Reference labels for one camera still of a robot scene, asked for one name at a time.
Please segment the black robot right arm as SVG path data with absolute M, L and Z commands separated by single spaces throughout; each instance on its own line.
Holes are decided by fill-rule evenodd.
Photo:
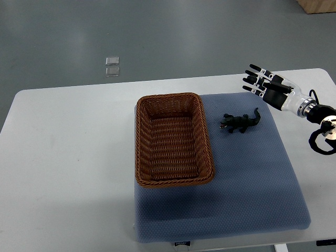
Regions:
M 335 140 L 335 109 L 322 104 L 310 104 L 304 109 L 307 120 L 322 126 L 325 122 L 330 122 L 334 127 L 322 135 L 328 140 Z

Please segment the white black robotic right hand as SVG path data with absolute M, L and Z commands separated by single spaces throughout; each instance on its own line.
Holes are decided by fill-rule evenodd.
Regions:
M 301 92 L 301 88 L 283 76 L 256 65 L 249 65 L 243 78 L 243 89 L 259 96 L 264 102 L 280 111 L 290 111 L 299 117 L 306 117 L 317 105 L 311 96 Z

